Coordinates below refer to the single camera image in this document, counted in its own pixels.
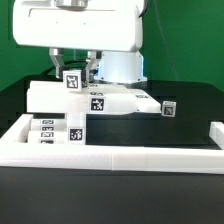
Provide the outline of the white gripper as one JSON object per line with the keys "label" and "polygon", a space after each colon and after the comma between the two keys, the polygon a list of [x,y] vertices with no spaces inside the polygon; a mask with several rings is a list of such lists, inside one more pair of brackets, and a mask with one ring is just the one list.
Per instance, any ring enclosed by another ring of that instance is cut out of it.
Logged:
{"label": "white gripper", "polygon": [[13,36],[20,45],[53,47],[49,56],[56,77],[63,78],[65,49],[87,52],[81,80],[89,83],[102,58],[101,51],[136,52],[143,42],[145,0],[15,0]]}

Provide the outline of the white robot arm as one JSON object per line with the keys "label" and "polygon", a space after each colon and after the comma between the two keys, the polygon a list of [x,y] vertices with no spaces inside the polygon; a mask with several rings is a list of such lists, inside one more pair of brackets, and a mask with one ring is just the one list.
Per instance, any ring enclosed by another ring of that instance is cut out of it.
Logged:
{"label": "white robot arm", "polygon": [[135,83],[143,78],[143,15],[148,0],[15,0],[17,44],[99,51],[98,78]]}

